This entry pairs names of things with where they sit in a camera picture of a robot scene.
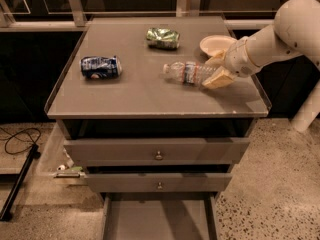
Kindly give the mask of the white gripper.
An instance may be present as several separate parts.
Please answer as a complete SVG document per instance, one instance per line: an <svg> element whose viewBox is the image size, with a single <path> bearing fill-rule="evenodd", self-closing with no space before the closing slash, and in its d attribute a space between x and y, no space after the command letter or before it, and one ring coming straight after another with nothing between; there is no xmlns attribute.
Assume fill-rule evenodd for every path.
<svg viewBox="0 0 320 240"><path fill-rule="evenodd" d="M243 37L235 41L227 51L217 50L205 62L206 65L223 65L202 82L202 86L207 89L218 89L226 87L234 82L237 77L247 78L258 73L261 67L257 66L249 57L247 52L248 37Z"/></svg>

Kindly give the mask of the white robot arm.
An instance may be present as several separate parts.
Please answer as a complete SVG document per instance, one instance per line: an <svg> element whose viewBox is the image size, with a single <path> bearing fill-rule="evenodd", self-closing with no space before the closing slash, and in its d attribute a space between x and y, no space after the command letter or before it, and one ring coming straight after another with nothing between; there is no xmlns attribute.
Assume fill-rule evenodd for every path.
<svg viewBox="0 0 320 240"><path fill-rule="evenodd" d="M219 50L206 64L214 73L202 82L208 89L230 85L237 77L247 78L274 62L306 56L320 65L320 2L289 0L277 11L273 23L249 37Z"/></svg>

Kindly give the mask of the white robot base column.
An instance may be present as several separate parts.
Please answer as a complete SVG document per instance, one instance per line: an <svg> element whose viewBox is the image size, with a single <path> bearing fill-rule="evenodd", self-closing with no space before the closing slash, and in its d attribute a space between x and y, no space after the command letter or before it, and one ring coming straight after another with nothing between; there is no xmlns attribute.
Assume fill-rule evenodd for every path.
<svg viewBox="0 0 320 240"><path fill-rule="evenodd" d="M294 118L291 120L292 126L298 132L308 129L317 115L320 113L320 80L304 101Z"/></svg>

